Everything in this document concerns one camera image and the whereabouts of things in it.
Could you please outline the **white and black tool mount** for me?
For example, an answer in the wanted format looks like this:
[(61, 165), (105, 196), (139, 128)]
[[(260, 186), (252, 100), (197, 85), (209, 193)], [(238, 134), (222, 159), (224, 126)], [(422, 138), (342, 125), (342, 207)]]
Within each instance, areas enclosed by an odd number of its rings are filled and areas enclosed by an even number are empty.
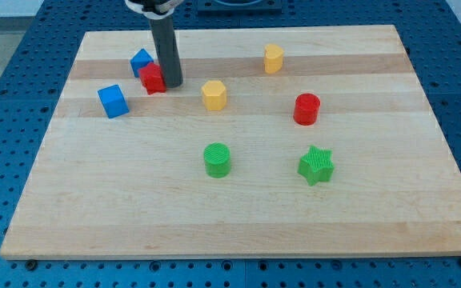
[(125, 0), (126, 6), (150, 20), (161, 20), (171, 16), (184, 0)]

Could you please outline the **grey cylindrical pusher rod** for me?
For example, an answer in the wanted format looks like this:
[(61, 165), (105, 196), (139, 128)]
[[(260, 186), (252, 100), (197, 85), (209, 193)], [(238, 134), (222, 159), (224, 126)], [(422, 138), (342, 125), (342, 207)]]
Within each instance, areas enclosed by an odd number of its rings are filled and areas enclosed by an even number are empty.
[(159, 20), (150, 20), (149, 23), (165, 85), (167, 88), (179, 87), (183, 83), (183, 75), (173, 18), (167, 16)]

